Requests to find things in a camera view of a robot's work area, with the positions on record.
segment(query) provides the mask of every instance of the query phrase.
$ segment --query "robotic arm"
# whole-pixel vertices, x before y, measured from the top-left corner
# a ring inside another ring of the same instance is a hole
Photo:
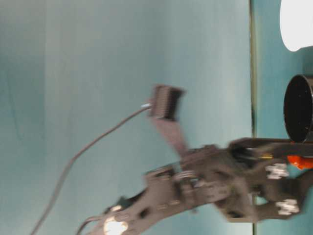
[[[289,178],[288,158],[313,156],[313,144],[285,139],[244,138],[228,148],[188,149],[175,119],[183,91],[159,85],[149,118],[180,156],[145,174],[146,188],[120,200],[99,217],[90,235],[138,235],[162,219],[213,203],[229,222],[288,219],[301,212],[313,171]],[[253,196],[268,202],[256,205]]]

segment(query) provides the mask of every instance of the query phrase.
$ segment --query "orange part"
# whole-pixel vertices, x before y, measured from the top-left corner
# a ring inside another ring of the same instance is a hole
[[[299,169],[312,169],[313,158],[304,158],[297,155],[288,155],[288,161],[291,165],[296,166]]]

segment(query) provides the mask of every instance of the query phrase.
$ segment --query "teal surface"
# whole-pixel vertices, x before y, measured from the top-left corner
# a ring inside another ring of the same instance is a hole
[[[179,116],[190,146],[251,136],[248,1],[0,1],[0,234],[29,234],[70,157],[156,83],[188,91]],[[74,234],[177,160],[140,115],[78,160],[38,234]],[[213,206],[145,232],[251,233]]]
[[[280,0],[252,1],[253,64],[256,82],[256,135],[287,138],[283,102],[287,84],[299,73],[313,73],[313,48],[290,52],[284,46],[279,28]],[[290,167],[292,175],[299,171]],[[287,221],[269,220],[256,226],[257,235],[312,234],[313,197],[306,212]]]

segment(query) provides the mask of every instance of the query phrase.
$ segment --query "gray wire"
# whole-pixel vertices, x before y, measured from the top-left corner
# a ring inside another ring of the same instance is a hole
[[[99,140],[101,140],[103,137],[105,137],[106,135],[110,134],[111,132],[115,131],[116,129],[118,129],[120,126],[122,126],[123,124],[125,124],[127,121],[129,121],[130,119],[132,119],[133,117],[135,117],[136,115],[140,114],[141,112],[150,109],[151,107],[144,107],[136,112],[134,112],[133,114],[131,114],[129,117],[125,118],[124,120],[122,120],[120,123],[118,123],[115,127],[111,128],[110,130],[108,130],[107,132],[103,133],[102,135],[98,136],[97,138],[95,138],[92,142],[90,142],[89,144],[87,144],[84,148],[82,148],[74,157],[72,157],[68,164],[65,166],[55,188],[53,191],[53,194],[50,198],[50,201],[47,205],[47,207],[45,208],[42,216],[40,217],[40,219],[37,221],[35,227],[33,228],[31,235],[35,235],[38,231],[38,229],[42,226],[43,222],[45,221],[45,219],[47,218],[48,214],[50,213],[51,209],[53,208],[59,193],[61,191],[61,188],[63,186],[63,183],[69,173],[69,170],[71,169],[71,167],[73,166],[74,162],[84,153],[86,152],[90,147],[92,147],[95,143],[97,143]]]
[[[82,231],[83,229],[90,223],[90,222],[94,222],[94,221],[99,221],[103,219],[103,216],[91,216],[89,218],[87,218],[82,224],[81,226],[79,227],[76,235],[81,235],[82,234]]]

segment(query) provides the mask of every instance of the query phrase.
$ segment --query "black cup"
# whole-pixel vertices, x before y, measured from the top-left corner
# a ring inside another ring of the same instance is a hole
[[[284,100],[285,128],[294,142],[313,141],[313,76],[296,75]]]

